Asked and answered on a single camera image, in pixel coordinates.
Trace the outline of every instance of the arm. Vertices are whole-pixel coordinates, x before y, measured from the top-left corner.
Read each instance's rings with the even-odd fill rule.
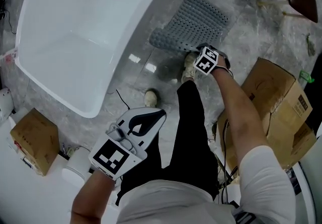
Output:
[[[225,66],[222,57],[218,65]],[[219,85],[225,104],[239,166],[251,149],[267,145],[262,122],[250,99],[227,71],[218,68],[212,75]]]
[[[71,224],[99,224],[115,182],[96,170],[76,196],[71,209]]]
[[[216,69],[212,74],[223,97],[237,154],[242,195],[237,211],[253,213],[264,223],[294,223],[294,190],[272,149],[261,146],[267,142],[256,108],[229,73]]]

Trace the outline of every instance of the white bucket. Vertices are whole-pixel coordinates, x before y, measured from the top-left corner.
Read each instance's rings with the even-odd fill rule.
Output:
[[[89,154],[90,151],[84,147],[75,150],[66,167],[62,169],[62,176],[66,181],[77,187],[85,184],[91,168]]]

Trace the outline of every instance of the sneaker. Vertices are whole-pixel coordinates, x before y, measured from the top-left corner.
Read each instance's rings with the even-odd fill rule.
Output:
[[[197,54],[194,52],[190,52],[185,59],[185,68],[182,73],[181,83],[184,83],[186,78],[195,78],[196,69],[193,67],[193,63],[197,58]]]
[[[155,108],[157,104],[157,97],[155,92],[147,91],[144,95],[144,104],[146,107]]]

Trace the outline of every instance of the green object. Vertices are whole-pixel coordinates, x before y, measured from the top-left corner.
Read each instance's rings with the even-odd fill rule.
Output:
[[[309,40],[310,34],[306,36],[306,44],[307,44],[307,54],[312,57],[315,55],[315,46],[313,42]]]
[[[300,72],[300,77],[299,78],[303,78],[304,80],[306,80],[309,84],[314,82],[314,78],[311,77],[311,75],[308,72],[305,72],[303,70],[301,70]]]

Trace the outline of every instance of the marker cube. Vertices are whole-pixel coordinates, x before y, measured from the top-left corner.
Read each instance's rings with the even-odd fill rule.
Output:
[[[193,66],[207,76],[218,64],[218,57],[219,54],[216,51],[204,47]]]

